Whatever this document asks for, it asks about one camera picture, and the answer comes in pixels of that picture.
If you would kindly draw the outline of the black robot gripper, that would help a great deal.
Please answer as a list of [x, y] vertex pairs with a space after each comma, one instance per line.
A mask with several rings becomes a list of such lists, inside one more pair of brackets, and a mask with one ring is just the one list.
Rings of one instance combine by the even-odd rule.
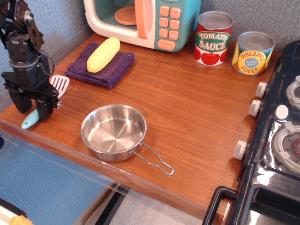
[[8, 62], [12, 72], [3, 72], [5, 88], [20, 113], [26, 113], [32, 107], [32, 100], [36, 100], [39, 121], [46, 121], [53, 113], [53, 108], [59, 108], [58, 91], [50, 84], [48, 55], [10, 55]]

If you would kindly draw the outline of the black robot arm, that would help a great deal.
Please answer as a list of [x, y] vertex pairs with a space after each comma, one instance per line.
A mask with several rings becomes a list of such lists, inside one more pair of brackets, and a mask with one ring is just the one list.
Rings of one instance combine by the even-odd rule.
[[1, 74], [4, 86], [19, 112], [26, 113], [35, 102], [40, 121], [61, 105], [59, 92], [49, 82], [55, 66], [49, 65], [52, 58], [42, 48], [43, 36], [25, 1], [0, 2], [0, 39], [13, 69]]

